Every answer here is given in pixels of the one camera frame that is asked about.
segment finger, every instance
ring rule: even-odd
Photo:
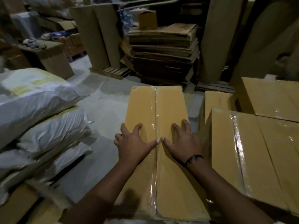
[[[128,129],[126,128],[125,124],[121,124],[121,132],[123,133],[123,135],[128,135],[129,134],[129,131]]]
[[[142,123],[137,124],[137,125],[134,127],[133,133],[139,133],[141,127],[142,127]]]
[[[114,140],[114,142],[113,142],[117,147],[119,146],[119,142],[118,142],[118,140]]]
[[[118,141],[120,141],[120,139],[123,137],[120,133],[117,133],[115,136],[114,136]]]
[[[152,150],[153,148],[155,148],[158,144],[160,144],[161,140],[160,139],[155,139],[152,140],[151,142],[147,143],[147,146],[150,150]]]
[[[171,142],[166,137],[162,137],[160,140],[164,147],[166,147],[169,151],[172,150],[173,144],[171,144]]]
[[[187,120],[183,119],[182,120],[182,125],[186,129],[186,133],[191,133],[191,126],[190,126],[190,124]]]
[[[178,134],[178,136],[182,135],[183,130],[182,128],[180,128],[176,123],[172,124],[172,127],[175,129],[176,133]]]

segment stacked sacks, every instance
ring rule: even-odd
[[[0,83],[2,204],[8,197],[8,189],[32,177],[54,156],[71,149],[73,155],[68,157],[72,158],[63,162],[65,166],[74,157],[88,152],[89,147],[82,143],[79,146],[78,141],[92,132],[84,110],[74,107],[86,95],[65,80],[28,68],[1,74]]]

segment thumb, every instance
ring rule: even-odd
[[[152,140],[151,142],[147,143],[147,147],[152,150],[154,149],[158,144],[160,143],[160,140],[158,139],[155,139],[155,140]]]
[[[161,142],[168,150],[172,150],[172,144],[166,137],[162,137]]]

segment left hand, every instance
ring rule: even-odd
[[[125,124],[121,125],[122,134],[116,134],[116,139],[114,140],[114,144],[118,148],[119,160],[124,160],[137,166],[160,143],[159,139],[144,143],[139,135],[141,127],[142,123],[139,123],[135,126],[133,132],[129,133]]]

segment stack of flattened cardboard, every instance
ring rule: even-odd
[[[223,96],[221,106],[211,107],[206,96],[205,106],[213,109],[205,109],[208,118],[200,129],[212,167],[284,223],[299,220],[298,95],[298,82],[242,78],[234,94],[241,112],[231,111]],[[215,207],[209,208],[215,214]]]
[[[134,69],[142,76],[189,80],[186,76],[199,54],[196,30],[196,24],[175,23],[155,30],[129,31]]]
[[[162,136],[175,142],[171,124],[188,119],[180,86],[132,88],[125,125],[130,132],[142,123],[140,137]],[[208,221],[206,196],[195,178],[159,144],[137,166],[120,193],[112,216],[136,219]]]

